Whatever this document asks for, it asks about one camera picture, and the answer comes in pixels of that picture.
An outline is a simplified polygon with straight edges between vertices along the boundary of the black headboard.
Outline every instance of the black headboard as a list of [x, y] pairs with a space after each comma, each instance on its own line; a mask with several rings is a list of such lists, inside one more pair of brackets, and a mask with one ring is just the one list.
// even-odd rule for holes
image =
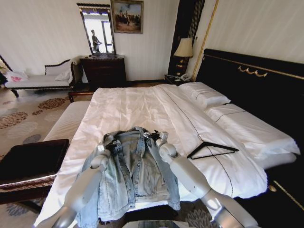
[[196, 81], [292, 136], [304, 152], [304, 64], [205, 49]]

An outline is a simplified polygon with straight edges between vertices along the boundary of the dark upholstered bench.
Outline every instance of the dark upholstered bench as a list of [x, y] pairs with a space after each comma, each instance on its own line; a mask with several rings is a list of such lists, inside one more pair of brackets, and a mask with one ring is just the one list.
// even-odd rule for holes
[[30, 200], [48, 195], [68, 145], [68, 139], [60, 139], [12, 147], [0, 161], [0, 204], [17, 203], [39, 213], [41, 207]]

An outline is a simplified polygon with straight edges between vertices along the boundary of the pillow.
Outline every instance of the pillow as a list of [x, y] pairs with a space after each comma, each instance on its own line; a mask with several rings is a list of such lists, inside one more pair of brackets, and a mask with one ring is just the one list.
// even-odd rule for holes
[[61, 73], [57, 77], [55, 77], [55, 81], [62, 81], [62, 80], [68, 80], [70, 78], [70, 70], [67, 70], [66, 72]]
[[180, 85], [182, 91], [203, 110], [229, 103], [230, 100], [201, 82], [190, 82]]
[[234, 104], [212, 107], [205, 113], [256, 159], [265, 159], [269, 154], [300, 154], [293, 138]]
[[66, 72], [71, 67], [70, 61], [66, 60], [60, 65], [45, 65], [45, 75], [60, 75]]
[[8, 71], [4, 76], [9, 82], [23, 82], [29, 79], [29, 77], [23, 72]]

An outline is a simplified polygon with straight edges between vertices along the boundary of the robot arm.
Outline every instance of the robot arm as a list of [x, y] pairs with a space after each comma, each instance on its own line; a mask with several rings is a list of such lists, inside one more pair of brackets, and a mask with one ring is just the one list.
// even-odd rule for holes
[[156, 140], [162, 160], [170, 165], [172, 172], [189, 192], [217, 212], [215, 221], [223, 228], [257, 226], [257, 221], [233, 198], [214, 191], [204, 174], [187, 158], [180, 156], [172, 144], [167, 143], [167, 137], [168, 133], [161, 132]]
[[[208, 208], [217, 212], [214, 219], [223, 228], [257, 226], [255, 219], [234, 199], [214, 191], [204, 174], [187, 158], [180, 156], [172, 144], [167, 143], [167, 137], [167, 132], [160, 132], [155, 138], [162, 160], [170, 165], [172, 172], [189, 192], [200, 198]], [[42, 221], [37, 228], [67, 228], [98, 188], [109, 157], [110, 151], [103, 147], [92, 160], [90, 169], [84, 171], [67, 192], [62, 208]]]
[[63, 206], [54, 215], [38, 224], [37, 228], [67, 228], [77, 213], [88, 203], [98, 188], [102, 173], [107, 169], [110, 151], [102, 147], [91, 167], [85, 170], [67, 191]]

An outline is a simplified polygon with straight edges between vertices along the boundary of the table lamp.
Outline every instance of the table lamp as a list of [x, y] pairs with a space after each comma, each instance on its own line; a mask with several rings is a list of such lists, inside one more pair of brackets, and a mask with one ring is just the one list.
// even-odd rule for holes
[[174, 56], [181, 57], [178, 64], [176, 64], [176, 74], [178, 76], [183, 75], [187, 69], [187, 62], [190, 57], [193, 56], [192, 52], [192, 38], [182, 38], [180, 39], [180, 45], [178, 46]]

